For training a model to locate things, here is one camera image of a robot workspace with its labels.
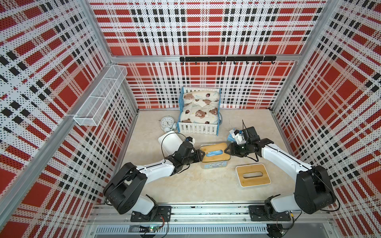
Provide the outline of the bamboo slotted lid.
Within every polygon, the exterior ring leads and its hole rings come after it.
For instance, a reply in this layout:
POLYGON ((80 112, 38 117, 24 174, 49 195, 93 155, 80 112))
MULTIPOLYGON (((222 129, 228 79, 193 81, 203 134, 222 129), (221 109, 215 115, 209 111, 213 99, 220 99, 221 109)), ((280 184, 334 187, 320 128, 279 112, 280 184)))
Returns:
POLYGON ((212 145, 204 145, 200 148, 202 152, 205 153, 205 156, 202 160, 203 163, 212 163, 212 162, 220 162, 220 161, 228 161, 231 156, 225 153, 227 149, 227 143, 219 143, 212 145))

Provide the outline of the blue soft tissue pack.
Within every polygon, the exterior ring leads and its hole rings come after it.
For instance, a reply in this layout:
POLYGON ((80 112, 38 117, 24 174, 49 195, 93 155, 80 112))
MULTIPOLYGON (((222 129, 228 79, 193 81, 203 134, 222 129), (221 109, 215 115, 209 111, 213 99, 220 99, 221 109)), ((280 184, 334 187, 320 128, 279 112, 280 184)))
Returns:
POLYGON ((224 154, 224 152, 222 150, 209 151, 209 152, 205 153, 206 157, 216 157, 216 156, 220 156, 223 154, 224 154))

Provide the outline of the clear plastic tissue box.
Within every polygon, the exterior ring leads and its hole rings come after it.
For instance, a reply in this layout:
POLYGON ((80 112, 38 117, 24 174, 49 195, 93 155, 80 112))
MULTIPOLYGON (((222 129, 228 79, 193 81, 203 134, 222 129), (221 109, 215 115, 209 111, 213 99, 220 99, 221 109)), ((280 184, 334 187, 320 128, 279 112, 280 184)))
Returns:
POLYGON ((226 167, 227 164, 228 164, 228 161, 220 161, 220 162, 212 162, 212 163, 203 163, 201 162, 200 163, 200 166, 203 168, 203 169, 214 169, 214 168, 222 168, 222 167, 226 167))

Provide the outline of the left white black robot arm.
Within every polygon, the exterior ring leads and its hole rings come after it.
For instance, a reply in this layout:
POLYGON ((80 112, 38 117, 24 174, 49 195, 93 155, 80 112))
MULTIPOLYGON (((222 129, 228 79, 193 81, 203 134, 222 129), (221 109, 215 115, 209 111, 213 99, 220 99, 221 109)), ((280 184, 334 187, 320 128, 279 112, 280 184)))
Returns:
POLYGON ((135 166, 128 162, 112 177, 103 189, 105 200, 119 214, 129 211, 148 215, 157 206, 153 198, 141 194, 144 186, 155 180, 170 177, 184 171, 184 166, 199 163, 205 153, 195 149, 189 141, 184 141, 173 153, 163 160, 146 166, 135 166))

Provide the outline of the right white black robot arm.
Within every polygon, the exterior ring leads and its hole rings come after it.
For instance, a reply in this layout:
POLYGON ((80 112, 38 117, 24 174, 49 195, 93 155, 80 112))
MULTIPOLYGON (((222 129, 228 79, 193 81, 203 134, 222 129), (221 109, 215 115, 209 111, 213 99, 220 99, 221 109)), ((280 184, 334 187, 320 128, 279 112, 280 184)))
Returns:
POLYGON ((225 153, 239 158, 255 154, 254 161, 262 157, 283 170, 295 182, 295 190, 287 195, 273 195, 265 200, 264 210, 269 217, 286 211, 313 214, 324 211, 337 202, 327 170, 311 166, 283 151, 272 140, 260 138, 254 127, 230 130, 230 144, 225 153))

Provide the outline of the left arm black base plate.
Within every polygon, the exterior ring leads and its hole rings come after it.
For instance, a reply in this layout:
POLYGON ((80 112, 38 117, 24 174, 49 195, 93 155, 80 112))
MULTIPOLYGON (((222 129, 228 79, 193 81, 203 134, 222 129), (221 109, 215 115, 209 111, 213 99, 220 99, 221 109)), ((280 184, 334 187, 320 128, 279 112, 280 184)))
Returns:
POLYGON ((131 222, 169 222, 171 219, 172 206, 154 206, 147 214, 132 212, 131 222))

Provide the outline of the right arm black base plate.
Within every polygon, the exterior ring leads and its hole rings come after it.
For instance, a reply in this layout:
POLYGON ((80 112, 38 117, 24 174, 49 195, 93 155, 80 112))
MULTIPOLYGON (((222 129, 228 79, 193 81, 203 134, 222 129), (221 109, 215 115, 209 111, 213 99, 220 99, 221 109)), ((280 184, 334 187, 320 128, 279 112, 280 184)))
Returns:
POLYGON ((292 220, 289 212, 274 212, 271 209, 267 209, 265 205, 250 205, 249 215, 251 221, 278 221, 289 222, 292 220))

